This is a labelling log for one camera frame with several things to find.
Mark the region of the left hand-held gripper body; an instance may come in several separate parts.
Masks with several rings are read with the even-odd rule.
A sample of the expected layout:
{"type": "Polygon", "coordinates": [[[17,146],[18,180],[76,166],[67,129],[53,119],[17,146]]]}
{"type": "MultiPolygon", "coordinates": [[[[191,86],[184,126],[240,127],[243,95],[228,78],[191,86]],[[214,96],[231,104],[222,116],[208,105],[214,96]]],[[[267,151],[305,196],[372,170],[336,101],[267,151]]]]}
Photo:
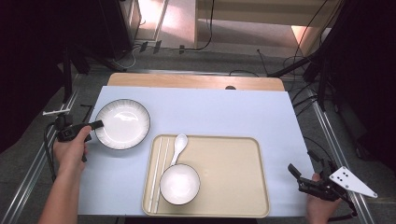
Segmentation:
{"type": "Polygon", "coordinates": [[[44,116],[54,116],[54,128],[58,132],[57,139],[59,142],[69,142],[76,138],[80,130],[88,123],[75,124],[73,116],[69,114],[69,109],[53,110],[43,112],[44,116]]]}

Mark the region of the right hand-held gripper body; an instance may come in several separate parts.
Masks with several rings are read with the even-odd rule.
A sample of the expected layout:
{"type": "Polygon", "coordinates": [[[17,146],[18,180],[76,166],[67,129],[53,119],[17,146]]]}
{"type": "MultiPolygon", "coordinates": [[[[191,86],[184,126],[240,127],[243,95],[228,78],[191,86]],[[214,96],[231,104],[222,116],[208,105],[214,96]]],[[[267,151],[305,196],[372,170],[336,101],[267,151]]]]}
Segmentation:
{"type": "Polygon", "coordinates": [[[342,199],[348,203],[353,211],[356,211],[356,209],[352,201],[347,197],[349,192],[359,193],[371,198],[378,197],[376,192],[363,183],[345,166],[338,168],[333,161],[324,159],[319,159],[318,162],[322,168],[319,173],[319,181],[302,177],[302,174],[297,172],[299,191],[329,202],[342,199]]]}

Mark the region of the white plate with dark rim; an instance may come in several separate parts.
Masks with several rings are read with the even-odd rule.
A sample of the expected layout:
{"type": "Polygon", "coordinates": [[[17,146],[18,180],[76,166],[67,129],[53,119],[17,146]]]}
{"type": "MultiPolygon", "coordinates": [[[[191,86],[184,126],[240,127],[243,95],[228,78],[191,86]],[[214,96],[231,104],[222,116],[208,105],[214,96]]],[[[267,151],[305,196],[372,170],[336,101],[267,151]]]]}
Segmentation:
{"type": "Polygon", "coordinates": [[[98,140],[106,147],[124,150],[141,143],[149,133],[149,112],[137,101],[119,99],[105,105],[95,120],[103,127],[95,130],[98,140]]]}

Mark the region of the beige plastic tray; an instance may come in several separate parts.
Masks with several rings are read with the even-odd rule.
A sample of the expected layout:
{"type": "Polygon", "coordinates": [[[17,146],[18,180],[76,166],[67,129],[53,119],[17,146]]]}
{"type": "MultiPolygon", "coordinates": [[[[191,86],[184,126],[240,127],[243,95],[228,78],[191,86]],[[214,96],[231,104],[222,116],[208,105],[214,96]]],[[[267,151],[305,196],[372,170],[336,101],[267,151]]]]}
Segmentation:
{"type": "Polygon", "coordinates": [[[161,134],[154,138],[148,160],[148,171],[142,208],[156,217],[266,217],[270,211],[259,143],[251,137],[190,135],[178,162],[188,164],[198,173],[201,186],[198,195],[184,205],[173,205],[160,195],[157,214],[154,204],[160,179],[167,138],[170,139],[165,170],[174,155],[176,137],[161,134]],[[157,180],[149,208],[160,137],[163,138],[157,180]]]}

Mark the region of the white chopstick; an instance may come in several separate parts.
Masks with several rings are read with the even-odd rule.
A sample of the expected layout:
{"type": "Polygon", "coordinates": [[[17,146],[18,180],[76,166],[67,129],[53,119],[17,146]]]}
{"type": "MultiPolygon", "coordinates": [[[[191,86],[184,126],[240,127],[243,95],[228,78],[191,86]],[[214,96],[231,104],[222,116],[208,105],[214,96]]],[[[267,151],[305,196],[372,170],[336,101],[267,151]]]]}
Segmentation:
{"type": "Polygon", "coordinates": [[[156,158],[156,163],[155,163],[155,169],[154,169],[154,175],[152,179],[152,186],[151,186],[151,191],[150,191],[150,196],[149,196],[149,201],[148,201],[148,211],[151,212],[152,209],[152,202],[153,202],[153,196],[154,196],[154,190],[155,190],[155,183],[157,180],[157,173],[158,173],[158,166],[159,166],[159,160],[161,157],[161,151],[162,151],[162,144],[163,144],[163,138],[160,137],[160,142],[158,145],[158,151],[157,151],[157,158],[156,158]]]}
{"type": "Polygon", "coordinates": [[[157,189],[157,195],[156,195],[155,204],[154,204],[154,214],[157,214],[157,212],[158,212],[159,200],[160,200],[160,195],[161,195],[161,178],[162,178],[163,172],[165,170],[167,154],[168,154],[168,149],[169,149],[169,143],[170,143],[170,139],[167,138],[165,153],[163,156],[162,168],[160,170],[160,179],[159,179],[159,184],[158,184],[158,189],[157,189]]]}

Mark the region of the white ceramic spoon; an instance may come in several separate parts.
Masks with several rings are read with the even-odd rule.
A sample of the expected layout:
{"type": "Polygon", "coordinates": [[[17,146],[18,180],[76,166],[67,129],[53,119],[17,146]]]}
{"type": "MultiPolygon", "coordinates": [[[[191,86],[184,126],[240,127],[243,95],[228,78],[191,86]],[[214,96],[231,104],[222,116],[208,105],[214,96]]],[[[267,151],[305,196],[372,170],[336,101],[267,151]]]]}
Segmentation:
{"type": "Polygon", "coordinates": [[[176,137],[174,143],[174,156],[171,160],[171,166],[176,164],[179,154],[185,149],[188,142],[189,142],[188,137],[184,133],[181,133],[176,137]]]}

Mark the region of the white ribbed bowl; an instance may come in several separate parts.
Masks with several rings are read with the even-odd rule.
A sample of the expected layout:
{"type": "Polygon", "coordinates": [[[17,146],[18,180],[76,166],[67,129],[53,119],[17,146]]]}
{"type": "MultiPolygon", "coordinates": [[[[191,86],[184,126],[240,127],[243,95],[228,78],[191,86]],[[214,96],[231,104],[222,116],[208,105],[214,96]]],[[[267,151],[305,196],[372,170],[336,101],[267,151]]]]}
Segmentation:
{"type": "Polygon", "coordinates": [[[200,177],[192,167],[176,164],[163,173],[160,192],[170,204],[182,205],[191,202],[198,195],[200,185],[200,177]]]}

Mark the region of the person's left hand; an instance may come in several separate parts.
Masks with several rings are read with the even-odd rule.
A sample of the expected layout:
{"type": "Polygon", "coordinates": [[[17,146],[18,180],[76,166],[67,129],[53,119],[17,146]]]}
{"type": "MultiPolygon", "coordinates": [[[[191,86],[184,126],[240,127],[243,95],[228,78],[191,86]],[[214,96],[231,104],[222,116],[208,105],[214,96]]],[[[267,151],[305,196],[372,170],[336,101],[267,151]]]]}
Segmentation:
{"type": "Polygon", "coordinates": [[[90,126],[83,127],[78,135],[69,142],[55,141],[53,144],[55,158],[59,162],[60,173],[81,173],[84,169],[82,156],[87,152],[85,139],[91,132],[90,126]]]}

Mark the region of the person's right hand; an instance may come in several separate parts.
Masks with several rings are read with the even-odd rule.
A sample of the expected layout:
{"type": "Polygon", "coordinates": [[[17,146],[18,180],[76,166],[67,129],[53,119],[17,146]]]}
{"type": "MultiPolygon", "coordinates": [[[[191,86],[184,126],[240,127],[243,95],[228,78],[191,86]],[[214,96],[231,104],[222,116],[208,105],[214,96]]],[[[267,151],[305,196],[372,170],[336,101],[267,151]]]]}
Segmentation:
{"type": "Polygon", "coordinates": [[[342,200],[325,201],[318,197],[307,195],[306,215],[308,224],[328,224],[329,218],[336,211],[342,200]]]}

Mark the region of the black metal stand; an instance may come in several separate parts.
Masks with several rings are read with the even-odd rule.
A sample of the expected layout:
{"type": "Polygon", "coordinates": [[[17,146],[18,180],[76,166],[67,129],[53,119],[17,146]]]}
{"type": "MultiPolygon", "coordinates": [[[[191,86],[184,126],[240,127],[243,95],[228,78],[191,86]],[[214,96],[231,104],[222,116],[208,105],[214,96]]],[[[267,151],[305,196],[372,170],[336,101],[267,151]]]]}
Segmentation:
{"type": "Polygon", "coordinates": [[[79,45],[66,45],[63,50],[63,77],[64,98],[66,103],[72,95],[71,65],[74,65],[79,73],[87,74],[90,71],[88,62],[84,56],[84,48],[79,45]]]}
{"type": "Polygon", "coordinates": [[[268,77],[282,77],[287,73],[291,73],[297,68],[300,68],[304,65],[308,64],[308,67],[305,69],[303,74],[304,81],[308,83],[313,83],[316,77],[319,77],[318,84],[318,97],[317,103],[319,108],[325,112],[325,91],[327,79],[330,74],[330,61],[325,55],[325,50],[323,47],[320,47],[313,53],[308,56],[303,56],[299,61],[293,61],[293,63],[279,71],[274,73],[267,74],[268,77]]]}

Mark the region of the pale blue table cover sheet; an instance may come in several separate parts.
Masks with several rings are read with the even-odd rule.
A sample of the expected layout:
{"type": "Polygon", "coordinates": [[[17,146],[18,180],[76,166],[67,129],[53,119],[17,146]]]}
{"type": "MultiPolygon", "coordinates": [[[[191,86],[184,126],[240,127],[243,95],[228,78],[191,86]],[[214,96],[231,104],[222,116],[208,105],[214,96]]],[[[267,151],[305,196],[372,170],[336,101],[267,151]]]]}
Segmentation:
{"type": "Polygon", "coordinates": [[[150,130],[137,146],[112,150],[97,139],[89,146],[78,211],[82,215],[144,216],[142,200],[151,145],[161,134],[251,137],[260,146],[269,197],[269,217],[302,217],[304,194],[288,171],[305,176],[313,167],[284,91],[229,91],[175,88],[104,87],[94,109],[133,99],[149,112],[150,130]]]}

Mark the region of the black cabinet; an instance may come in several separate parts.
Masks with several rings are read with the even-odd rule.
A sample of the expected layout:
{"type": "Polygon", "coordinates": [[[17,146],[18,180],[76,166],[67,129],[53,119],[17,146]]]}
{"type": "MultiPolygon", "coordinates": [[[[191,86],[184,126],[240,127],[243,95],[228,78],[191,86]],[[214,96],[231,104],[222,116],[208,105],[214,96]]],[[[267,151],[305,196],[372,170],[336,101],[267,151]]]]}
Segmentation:
{"type": "Polygon", "coordinates": [[[128,22],[133,1],[99,0],[112,58],[117,58],[124,51],[129,51],[132,48],[132,36],[128,22]]]}

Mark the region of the aluminium floor rail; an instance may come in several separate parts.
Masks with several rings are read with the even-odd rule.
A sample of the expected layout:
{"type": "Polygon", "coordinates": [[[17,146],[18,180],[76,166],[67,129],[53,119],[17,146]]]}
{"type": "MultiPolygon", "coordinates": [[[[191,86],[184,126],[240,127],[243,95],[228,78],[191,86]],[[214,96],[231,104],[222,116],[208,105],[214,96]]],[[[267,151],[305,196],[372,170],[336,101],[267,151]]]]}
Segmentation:
{"type": "MultiPolygon", "coordinates": [[[[332,128],[328,113],[324,112],[321,109],[318,102],[313,103],[313,108],[315,110],[321,129],[324,132],[326,140],[329,144],[329,148],[335,160],[335,163],[338,167],[345,167],[346,169],[351,169],[350,164],[347,161],[346,154],[344,153],[344,150],[336,137],[335,131],[332,128]]],[[[347,195],[355,206],[361,224],[376,224],[366,201],[366,197],[363,194],[350,190],[347,192],[347,195]]]]}
{"type": "Polygon", "coordinates": [[[34,224],[52,186],[46,149],[54,116],[38,114],[19,141],[0,154],[0,224],[34,224]]]}

